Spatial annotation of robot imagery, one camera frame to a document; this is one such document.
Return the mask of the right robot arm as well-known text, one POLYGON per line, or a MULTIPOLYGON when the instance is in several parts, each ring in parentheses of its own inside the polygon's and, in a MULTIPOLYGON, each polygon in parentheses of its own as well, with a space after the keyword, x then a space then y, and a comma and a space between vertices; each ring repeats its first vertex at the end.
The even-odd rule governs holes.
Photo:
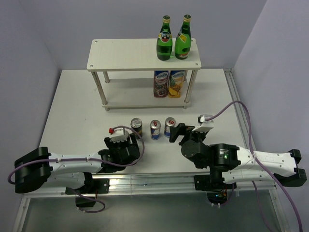
POLYGON ((267 153, 224 143, 206 145, 203 141, 210 129, 205 123, 199 127, 180 123, 170 128, 171 143, 182 136, 179 142, 182 155, 196 168, 210 170, 209 174, 194 177, 196 190, 232 189, 238 182, 274 179, 284 187, 301 187, 306 182, 306 171, 298 167, 299 150, 267 153))

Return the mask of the green glass bottle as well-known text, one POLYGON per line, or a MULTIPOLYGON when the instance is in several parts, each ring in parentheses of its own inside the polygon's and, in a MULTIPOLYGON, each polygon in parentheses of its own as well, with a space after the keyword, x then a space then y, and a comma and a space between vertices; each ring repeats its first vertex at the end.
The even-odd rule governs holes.
POLYGON ((156 42, 156 54, 159 60, 170 59, 172 53, 172 34, 170 30, 170 16, 163 16, 163 24, 156 42))
POLYGON ((186 59, 191 48, 191 16, 185 14, 183 17, 182 27, 176 37, 174 53, 177 59, 186 59))

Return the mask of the black can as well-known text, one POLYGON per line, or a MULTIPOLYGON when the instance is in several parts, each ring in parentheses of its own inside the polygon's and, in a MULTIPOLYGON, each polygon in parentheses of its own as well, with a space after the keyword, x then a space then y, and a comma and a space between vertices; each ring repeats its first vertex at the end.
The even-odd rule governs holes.
POLYGON ((142 137, 142 120, 139 118, 133 118, 130 122, 130 126, 139 134, 139 136, 135 135, 136 139, 140 139, 142 137))

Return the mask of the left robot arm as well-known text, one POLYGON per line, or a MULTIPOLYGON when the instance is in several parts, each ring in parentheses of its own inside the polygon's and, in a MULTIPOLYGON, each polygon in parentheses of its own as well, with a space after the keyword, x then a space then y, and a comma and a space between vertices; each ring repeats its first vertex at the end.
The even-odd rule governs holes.
POLYGON ((135 133, 120 128, 104 139, 106 149, 86 155, 61 155, 38 147, 14 163, 14 180, 18 194, 30 193, 41 187, 65 187, 80 193, 94 188, 93 174, 111 174, 134 165, 140 158, 135 133))

